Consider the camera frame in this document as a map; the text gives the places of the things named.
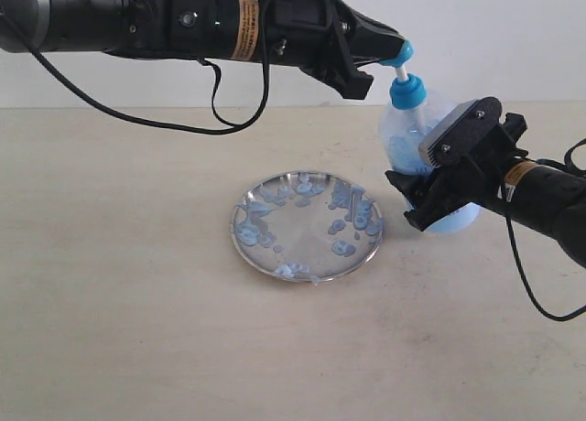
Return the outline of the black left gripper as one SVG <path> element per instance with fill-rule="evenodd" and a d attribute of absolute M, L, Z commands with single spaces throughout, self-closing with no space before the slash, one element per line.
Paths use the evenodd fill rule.
<path fill-rule="evenodd" d="M 364 100 L 374 81 L 357 67 L 406 59 L 407 40 L 397 30 L 342 0 L 260 0 L 260 4 L 268 63 L 321 76 L 345 100 Z M 336 12 L 350 55 L 329 54 Z"/>

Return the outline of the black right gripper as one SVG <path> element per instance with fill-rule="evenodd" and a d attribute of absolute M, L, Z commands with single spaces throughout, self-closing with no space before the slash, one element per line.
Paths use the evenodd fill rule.
<path fill-rule="evenodd" d="M 406 200 L 407 223 L 420 232 L 461 232 L 476 220 L 473 201 L 494 197 L 504 166 L 517 152 L 526 119 L 507 113 L 489 96 L 458 104 L 420 142 L 428 175 L 387 170 L 385 177 Z"/>

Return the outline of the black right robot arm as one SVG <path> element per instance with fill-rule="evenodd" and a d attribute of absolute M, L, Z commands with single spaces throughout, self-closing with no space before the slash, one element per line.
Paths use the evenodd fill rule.
<path fill-rule="evenodd" d="M 585 179 L 569 167 L 532 160 L 516 143 L 523 115 L 504 113 L 485 97 L 458 105 L 420 148 L 427 177 L 386 171 L 409 202 L 407 222 L 425 231 L 469 203 L 555 240 L 577 264 L 585 263 Z"/>

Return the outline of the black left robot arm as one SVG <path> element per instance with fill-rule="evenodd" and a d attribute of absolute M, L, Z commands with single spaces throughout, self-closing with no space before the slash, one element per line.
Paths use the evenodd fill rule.
<path fill-rule="evenodd" d="M 1 10 L 1 47 L 10 53 L 267 60 L 350 100 L 371 87 L 365 65 L 412 52 L 395 29 L 342 0 L 1 0 Z"/>

